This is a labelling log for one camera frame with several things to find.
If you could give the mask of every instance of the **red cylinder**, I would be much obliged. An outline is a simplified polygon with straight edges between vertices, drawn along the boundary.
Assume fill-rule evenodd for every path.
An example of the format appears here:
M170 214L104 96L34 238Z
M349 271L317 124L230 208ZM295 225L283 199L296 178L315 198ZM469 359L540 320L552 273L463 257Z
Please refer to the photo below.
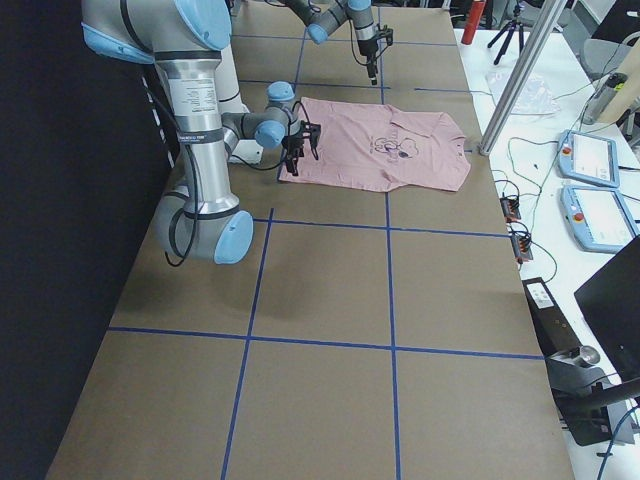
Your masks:
M484 11L485 0L474 0L469 10L469 17L467 18L467 26L464 27L464 33L462 34L462 43L465 45L471 45L473 36L476 34L478 25L480 25L480 19L482 18L482 12Z

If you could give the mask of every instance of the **folded cloth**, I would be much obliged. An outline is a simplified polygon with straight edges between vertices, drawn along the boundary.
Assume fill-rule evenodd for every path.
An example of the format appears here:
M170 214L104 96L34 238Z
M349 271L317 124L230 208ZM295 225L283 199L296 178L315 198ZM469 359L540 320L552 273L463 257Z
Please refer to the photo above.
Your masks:
M280 180L388 192L403 185L458 191L471 166L464 134L446 113L303 98L322 125L315 160L305 143L299 176Z

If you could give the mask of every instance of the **white table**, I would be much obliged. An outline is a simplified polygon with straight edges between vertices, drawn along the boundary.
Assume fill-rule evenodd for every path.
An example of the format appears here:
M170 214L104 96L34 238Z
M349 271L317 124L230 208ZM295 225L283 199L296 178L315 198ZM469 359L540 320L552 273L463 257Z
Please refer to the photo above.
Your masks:
M492 49L488 49L487 44L496 33L495 31L478 31L472 45L462 45L460 44L462 31L456 30L456 39L467 81L470 90L474 92L474 105L483 132L495 110L493 98L482 93L489 92L486 76L493 72L510 72L518 59L518 42L514 37L500 64L493 65L493 60L502 44L502 38ZM554 97L573 92L589 84L587 76L566 41L561 34L557 33L552 34L547 41L533 73L544 78ZM561 110L552 115L511 115L491 152L491 167L506 173L508 179L519 186L521 193L537 193L538 188L535 185L514 173L507 155L508 140L512 137L522 137L536 142L557 140L563 130L574 125L593 91L593 87L588 86L571 96L558 99L557 102ZM582 131L589 132L603 126L602 124L583 126ZM635 155L615 125L598 130L596 134L611 138L616 142L621 165L638 167ZM521 141L512 141L511 146L517 171L540 184L552 166L555 144L536 146ZM503 173L497 171L494 172L494 176L496 180L505 178ZM640 173L621 171L620 177L621 192L635 197L640 196ZM559 177L554 166L544 184L537 207L533 240L549 250L558 262L558 272L548 287L563 313L582 343L595 346L602 353L602 349L582 317L573 293L612 255L587 253L579 249L560 208L559 192L561 187L567 184L579 185L580 182ZM502 192L504 185L504 183L497 184L499 192ZM507 194L513 192L512 187L507 188ZM533 220L534 204L535 197L533 196L521 198L522 221L529 227L531 227ZM628 200L627 205L634 218L640 219L640 203ZM540 276L543 279L548 279L553 273L552 260L535 246L533 247L533 255L534 261L523 265L520 272L521 277L526 279ZM613 367L606 358L599 366L603 368L605 373L613 372ZM613 383L618 382L617 377L610 378ZM576 480L595 479L601 462L601 458L596 456L596 453L603 452L606 449L606 443L579 447L568 432L565 434L565 438ZM614 447L614 456L607 462L605 479L637 480L640 478L640 436L638 435L636 435L636 442L634 446Z

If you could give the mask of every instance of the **label sticker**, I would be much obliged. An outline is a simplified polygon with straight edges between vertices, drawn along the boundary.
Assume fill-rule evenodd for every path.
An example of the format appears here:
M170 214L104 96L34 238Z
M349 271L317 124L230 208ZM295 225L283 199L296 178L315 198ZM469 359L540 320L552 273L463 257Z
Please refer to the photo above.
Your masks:
M551 297L541 283L530 283L527 285L527 289L539 309L542 310L543 308L553 307L553 300L551 300Z
M218 113L213 78L169 79L173 111L180 117Z

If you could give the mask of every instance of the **black monitor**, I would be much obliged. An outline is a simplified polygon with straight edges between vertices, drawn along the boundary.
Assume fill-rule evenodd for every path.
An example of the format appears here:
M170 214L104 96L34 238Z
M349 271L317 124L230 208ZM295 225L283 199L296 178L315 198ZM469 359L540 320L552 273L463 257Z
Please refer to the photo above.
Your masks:
M640 377L640 237L587 280L575 297L622 380Z

